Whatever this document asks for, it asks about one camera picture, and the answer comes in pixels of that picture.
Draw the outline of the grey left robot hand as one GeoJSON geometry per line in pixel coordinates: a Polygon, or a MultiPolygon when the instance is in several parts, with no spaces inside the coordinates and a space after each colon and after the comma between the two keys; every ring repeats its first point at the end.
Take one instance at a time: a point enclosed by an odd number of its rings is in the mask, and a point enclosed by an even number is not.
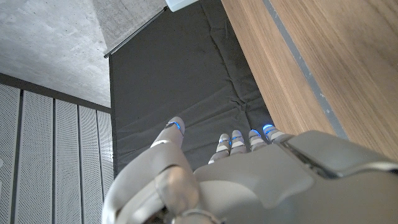
{"type": "Polygon", "coordinates": [[[115,178],[103,223],[396,223],[397,162],[319,131],[220,137],[192,169],[172,118],[115,178]]]}

